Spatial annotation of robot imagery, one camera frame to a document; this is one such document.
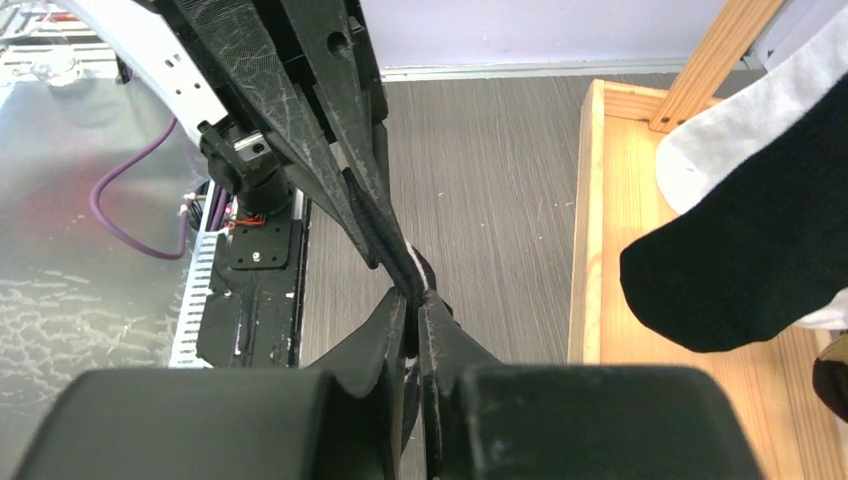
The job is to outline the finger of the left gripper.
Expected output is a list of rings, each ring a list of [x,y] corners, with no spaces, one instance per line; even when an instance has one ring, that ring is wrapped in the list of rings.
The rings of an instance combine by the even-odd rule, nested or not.
[[[299,167],[292,182],[343,227],[370,257],[338,164],[308,101],[286,74],[271,35],[251,1],[178,1],[180,12],[269,127],[269,142]]]
[[[343,227],[369,265],[388,264],[387,249],[406,246],[389,187],[384,88],[357,1],[285,1],[285,16],[314,79],[315,151],[304,168],[309,196]]]

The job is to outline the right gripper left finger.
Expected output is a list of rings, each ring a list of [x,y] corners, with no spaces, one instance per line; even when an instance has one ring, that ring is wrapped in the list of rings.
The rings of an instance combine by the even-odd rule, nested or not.
[[[393,479],[406,302],[302,368],[92,370],[56,400],[19,479]]]

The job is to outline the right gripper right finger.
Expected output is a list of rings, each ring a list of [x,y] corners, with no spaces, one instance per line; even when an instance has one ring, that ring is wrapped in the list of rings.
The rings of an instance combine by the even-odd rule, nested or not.
[[[436,292],[418,311],[431,479],[759,479],[705,372],[668,365],[510,365]]]

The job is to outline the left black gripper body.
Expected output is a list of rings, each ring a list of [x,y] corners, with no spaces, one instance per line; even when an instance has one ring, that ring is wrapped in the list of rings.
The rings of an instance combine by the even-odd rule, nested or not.
[[[257,126],[381,123],[384,88],[358,1],[144,1],[226,110]]]

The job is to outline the black sock white stripes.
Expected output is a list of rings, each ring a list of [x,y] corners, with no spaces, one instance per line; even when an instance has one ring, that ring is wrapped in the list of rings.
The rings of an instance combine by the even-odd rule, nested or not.
[[[847,285],[847,83],[620,255],[636,319],[694,352],[774,338]]]

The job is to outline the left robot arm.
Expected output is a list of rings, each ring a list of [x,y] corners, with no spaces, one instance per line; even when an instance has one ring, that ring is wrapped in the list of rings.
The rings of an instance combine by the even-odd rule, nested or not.
[[[414,256],[392,207],[387,104],[357,1],[68,1],[175,115],[213,178],[277,173],[370,266]]]

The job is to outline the wooden hanging rack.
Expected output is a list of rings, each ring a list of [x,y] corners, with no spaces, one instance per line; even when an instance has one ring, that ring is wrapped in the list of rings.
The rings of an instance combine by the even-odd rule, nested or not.
[[[726,3],[669,90],[589,86],[565,478],[847,475],[846,3],[713,99],[776,7]]]

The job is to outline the brown argyle sock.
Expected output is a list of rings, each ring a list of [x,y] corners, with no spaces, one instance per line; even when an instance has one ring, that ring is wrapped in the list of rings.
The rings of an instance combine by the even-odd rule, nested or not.
[[[816,357],[813,389],[822,403],[847,422],[847,332],[842,331]]]

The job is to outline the white sock with stripes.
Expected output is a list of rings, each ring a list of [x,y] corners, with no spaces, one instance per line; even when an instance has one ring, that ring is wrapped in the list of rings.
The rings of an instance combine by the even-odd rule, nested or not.
[[[684,214],[754,153],[779,137],[847,72],[847,8],[788,59],[660,141],[657,186]]]

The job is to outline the white sock middle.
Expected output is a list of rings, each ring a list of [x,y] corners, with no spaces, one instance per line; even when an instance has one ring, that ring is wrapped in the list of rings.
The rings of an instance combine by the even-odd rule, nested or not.
[[[847,301],[847,290],[840,290],[827,305],[804,315],[794,322],[794,326],[818,330],[846,331]]]

